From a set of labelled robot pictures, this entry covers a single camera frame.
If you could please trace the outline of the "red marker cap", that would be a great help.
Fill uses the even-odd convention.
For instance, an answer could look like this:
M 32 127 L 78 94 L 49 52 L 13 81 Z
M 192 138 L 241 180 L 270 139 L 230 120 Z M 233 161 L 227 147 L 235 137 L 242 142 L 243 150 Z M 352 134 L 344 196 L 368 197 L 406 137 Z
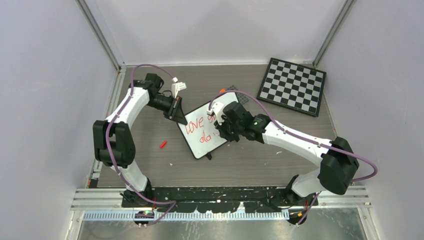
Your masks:
M 164 141 L 159 147 L 162 149 L 167 145 L 167 143 L 168 143 L 167 141 Z

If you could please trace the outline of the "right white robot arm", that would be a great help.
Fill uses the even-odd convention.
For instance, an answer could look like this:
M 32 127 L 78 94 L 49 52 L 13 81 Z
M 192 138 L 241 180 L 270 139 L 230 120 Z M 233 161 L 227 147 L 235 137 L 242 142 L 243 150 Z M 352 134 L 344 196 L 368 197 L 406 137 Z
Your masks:
M 288 150 L 317 166 L 309 173 L 295 175 L 287 184 L 283 197 L 291 205 L 299 205 L 306 197 L 321 191 L 344 195 L 359 168 L 344 138 L 314 138 L 265 114 L 252 116 L 236 101 L 228 104 L 215 101 L 206 112 L 215 118 L 213 124 L 219 136 L 229 142 L 238 142 L 240 137 L 244 137 Z

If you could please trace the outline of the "white whiteboard with black frame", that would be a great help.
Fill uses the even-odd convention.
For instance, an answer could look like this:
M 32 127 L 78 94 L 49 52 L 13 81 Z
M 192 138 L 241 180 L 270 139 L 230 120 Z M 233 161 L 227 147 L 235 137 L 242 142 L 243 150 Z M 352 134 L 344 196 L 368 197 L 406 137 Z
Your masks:
M 177 123 L 183 139 L 195 159 L 211 158 L 212 151 L 224 145 L 227 140 L 219 136 L 215 128 L 215 116 L 207 114 L 209 102 L 206 102 L 185 115 L 187 124 Z

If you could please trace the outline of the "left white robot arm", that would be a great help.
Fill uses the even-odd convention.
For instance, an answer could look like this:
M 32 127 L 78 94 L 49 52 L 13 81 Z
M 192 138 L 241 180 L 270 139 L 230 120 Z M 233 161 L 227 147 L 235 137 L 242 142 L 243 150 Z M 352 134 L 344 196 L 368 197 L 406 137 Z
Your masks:
M 105 120 L 94 122 L 94 156 L 99 162 L 114 170 L 126 185 L 126 193 L 134 196 L 141 207 L 153 202 L 152 185 L 135 161 L 136 145 L 131 127 L 141 110 L 148 106 L 159 110 L 175 123 L 187 125 L 179 92 L 186 83 L 172 78 L 170 95 L 161 92 L 164 80 L 155 73 L 148 73 L 144 80 L 132 80 L 126 96 L 117 109 Z

